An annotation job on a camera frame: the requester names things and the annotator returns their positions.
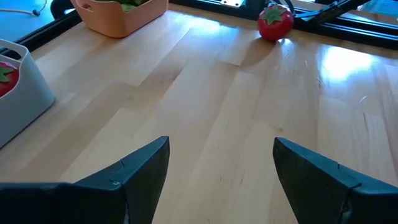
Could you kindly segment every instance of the black metal frame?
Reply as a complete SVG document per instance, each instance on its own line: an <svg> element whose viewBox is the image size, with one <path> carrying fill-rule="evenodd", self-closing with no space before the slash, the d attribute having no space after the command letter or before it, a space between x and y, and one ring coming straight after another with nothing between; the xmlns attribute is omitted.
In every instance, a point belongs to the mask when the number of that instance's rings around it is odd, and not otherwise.
<svg viewBox="0 0 398 224"><path fill-rule="evenodd" d="M217 0L169 0L169 2L251 20L257 20L264 5L263 0L246 0L245 5L239 9L223 6ZM295 8L295 10L297 14L308 12L308 10L301 8ZM73 11L61 19L57 19L17 40L16 43L26 46L29 51L33 51L58 37L79 22L81 22L79 15L76 11ZM295 18L294 29L398 50L398 26L392 24L337 17L322 25L316 25ZM19 57L18 54L8 49L0 49L0 54L13 58Z"/></svg>
<svg viewBox="0 0 398 224"><path fill-rule="evenodd" d="M234 9L221 5L218 1L214 0L170 0L170 2L250 20L257 20L264 5L261 0L251 0L247 1L245 6ZM297 7L295 7L295 11L297 14L309 12L309 10ZM317 25L305 22L300 18L295 18L294 29L349 40L360 44L398 50L398 26L392 24L337 17L322 25Z"/></svg>
<svg viewBox="0 0 398 224"><path fill-rule="evenodd" d="M61 19L57 19L46 26L43 26L42 28L22 37L21 39L18 39L16 43L27 47L29 51L32 52L47 42L50 42L52 39L58 37L68 29L74 27L79 22L81 22L80 16L76 11L73 11L66 14ZM8 49L0 48L0 54L12 58L20 58L16 52Z"/></svg>

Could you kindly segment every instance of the orange basket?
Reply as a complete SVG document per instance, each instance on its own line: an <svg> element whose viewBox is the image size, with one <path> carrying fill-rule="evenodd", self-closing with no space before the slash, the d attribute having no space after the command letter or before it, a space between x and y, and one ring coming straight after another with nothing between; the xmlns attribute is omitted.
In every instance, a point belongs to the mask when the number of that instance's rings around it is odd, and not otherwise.
<svg viewBox="0 0 398 224"><path fill-rule="evenodd" d="M169 0L149 0L129 12L124 12L118 2L71 2L87 27L115 38L125 37L161 16L169 5Z"/></svg>

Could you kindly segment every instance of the tomato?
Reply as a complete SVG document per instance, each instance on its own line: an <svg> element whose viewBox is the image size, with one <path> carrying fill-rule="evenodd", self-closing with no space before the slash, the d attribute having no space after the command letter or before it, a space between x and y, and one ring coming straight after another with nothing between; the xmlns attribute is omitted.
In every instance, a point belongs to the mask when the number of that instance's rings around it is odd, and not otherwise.
<svg viewBox="0 0 398 224"><path fill-rule="evenodd" d="M262 38L279 40L293 29L293 14L285 6L273 4L260 13L257 25Z"/></svg>
<svg viewBox="0 0 398 224"><path fill-rule="evenodd" d="M0 62L0 97L11 91L18 82L18 68L7 62Z"/></svg>

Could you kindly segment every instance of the white bin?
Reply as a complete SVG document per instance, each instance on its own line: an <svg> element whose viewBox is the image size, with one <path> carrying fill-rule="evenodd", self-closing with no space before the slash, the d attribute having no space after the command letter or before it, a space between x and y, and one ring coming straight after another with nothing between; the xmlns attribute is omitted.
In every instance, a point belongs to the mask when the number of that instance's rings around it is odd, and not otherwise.
<svg viewBox="0 0 398 224"><path fill-rule="evenodd" d="M54 95L26 47L2 39L0 47L13 50L21 56L20 60L14 60L0 55L0 61L9 62L19 68L19 80L16 86L0 97L0 148L2 148L52 105Z"/></svg>

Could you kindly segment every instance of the wooden tabletop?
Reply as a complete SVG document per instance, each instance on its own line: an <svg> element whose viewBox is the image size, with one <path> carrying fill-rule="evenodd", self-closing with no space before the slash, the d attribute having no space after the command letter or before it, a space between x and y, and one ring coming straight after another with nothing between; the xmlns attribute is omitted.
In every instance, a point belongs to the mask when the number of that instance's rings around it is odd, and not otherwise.
<svg viewBox="0 0 398 224"><path fill-rule="evenodd" d="M174 5L121 40L78 24L33 52L57 101L0 150L0 180L74 182L168 135L154 223L296 223L283 136L398 186L397 52L256 29Z"/></svg>

